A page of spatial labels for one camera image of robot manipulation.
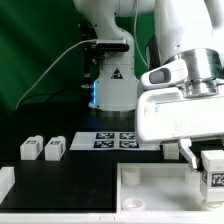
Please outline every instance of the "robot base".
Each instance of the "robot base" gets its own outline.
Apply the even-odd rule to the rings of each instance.
[[[107,118],[133,118],[135,116],[135,110],[130,111],[106,111],[98,108],[89,107],[91,114],[100,117]]]

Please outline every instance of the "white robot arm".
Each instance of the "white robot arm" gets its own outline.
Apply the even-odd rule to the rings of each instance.
[[[155,0],[139,0],[139,13],[153,10]],[[76,8],[94,27],[98,47],[108,48],[101,63],[99,78],[94,83],[94,100],[90,108],[104,116],[128,116],[137,104],[138,80],[134,74],[134,39],[119,28],[116,16],[134,16],[135,0],[74,0]],[[129,46],[126,52],[111,55],[110,49],[118,45]]]
[[[208,140],[224,135],[224,123],[219,121],[220,111],[224,113],[224,74],[207,7],[204,0],[155,2],[156,36],[163,66],[147,72],[139,82],[138,94],[146,91],[140,96],[136,111],[140,143],[179,142],[181,146],[183,139]],[[197,170],[195,157],[187,148],[180,150]]]

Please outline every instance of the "white platform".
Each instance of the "white platform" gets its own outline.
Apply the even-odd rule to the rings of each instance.
[[[141,168],[141,182],[127,186],[121,181],[121,169]],[[117,182],[117,207],[127,198],[145,202],[145,211],[201,211],[203,196],[200,187],[185,183],[187,164],[119,164]]]

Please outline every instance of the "white plastic housing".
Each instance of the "white plastic housing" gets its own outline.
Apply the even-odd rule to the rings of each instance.
[[[21,160],[36,160],[42,150],[43,137],[39,135],[35,137],[29,137],[20,146]]]
[[[224,151],[202,151],[201,193],[206,202],[224,201]]]
[[[143,93],[136,110],[138,143],[220,138],[224,135],[224,120],[220,119],[224,113],[224,86],[218,86],[218,90],[219,95],[200,99],[186,99],[176,87]]]
[[[60,161],[61,157],[65,153],[65,150],[65,138],[63,136],[51,138],[45,146],[45,160]]]
[[[15,183],[14,167],[3,167],[0,170],[0,204]]]
[[[205,0],[213,26],[213,37],[210,48],[219,53],[224,66],[224,0]]]
[[[170,80],[168,82],[159,84],[151,83],[151,74],[164,68],[169,69],[171,75]],[[159,67],[158,69],[154,69],[143,74],[138,84],[138,97],[140,97],[140,95],[146,90],[162,89],[170,86],[176,86],[177,84],[183,83],[187,79],[187,77],[188,70],[186,62],[182,59],[175,60],[167,65]]]
[[[160,62],[196,48],[207,48],[212,23],[204,0],[156,0],[155,28]]]

